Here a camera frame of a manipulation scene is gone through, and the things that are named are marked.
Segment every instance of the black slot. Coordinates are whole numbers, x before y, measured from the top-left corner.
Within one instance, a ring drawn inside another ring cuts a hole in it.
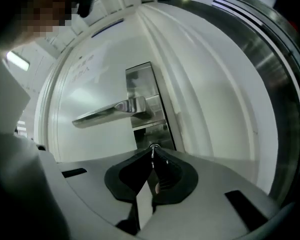
[[[86,169],[83,169],[83,168],[79,168],[79,169],[74,169],[74,170],[66,170],[66,171],[63,171],[62,172],[62,175],[65,177],[65,178],[69,178],[69,177],[72,177],[72,176],[77,176],[79,174],[84,174],[86,173],[87,170]]]
[[[250,231],[256,230],[268,221],[239,190],[227,192],[225,196]]]

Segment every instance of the fluorescent light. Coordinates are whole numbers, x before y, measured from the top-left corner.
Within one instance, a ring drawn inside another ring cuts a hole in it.
[[[24,71],[27,71],[29,68],[29,63],[26,62],[24,59],[20,58],[18,55],[16,55],[12,51],[9,51],[6,54],[6,58],[8,61],[10,61],[14,65],[18,66],[20,69],[23,69]]]
[[[27,130],[26,127],[21,127],[21,126],[17,126],[16,129],[17,129],[18,131],[26,131],[26,130]]]

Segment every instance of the door handle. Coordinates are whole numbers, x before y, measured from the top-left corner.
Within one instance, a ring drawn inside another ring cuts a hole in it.
[[[87,128],[130,117],[139,119],[151,118],[151,110],[144,96],[129,98],[82,114],[73,120],[72,124],[77,128]]]

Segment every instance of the white wall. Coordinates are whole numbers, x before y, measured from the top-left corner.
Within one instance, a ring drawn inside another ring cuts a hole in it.
[[[94,54],[90,71],[74,82],[77,65]],[[136,15],[79,43],[66,60],[54,89],[49,113],[49,149],[60,162],[82,161],[135,150],[130,118],[85,129],[76,117],[127,99],[126,69],[154,56]]]
[[[192,13],[156,3],[137,13],[168,84],[186,151],[257,184],[259,163],[265,165],[262,150],[275,158],[267,165],[267,181],[258,184],[268,193],[278,135],[270,98],[252,63],[228,36]]]

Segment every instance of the person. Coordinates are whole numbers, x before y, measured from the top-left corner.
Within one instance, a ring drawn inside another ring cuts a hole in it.
[[[36,144],[14,134],[29,96],[7,69],[7,52],[71,18],[78,0],[0,0],[0,238],[69,239]]]

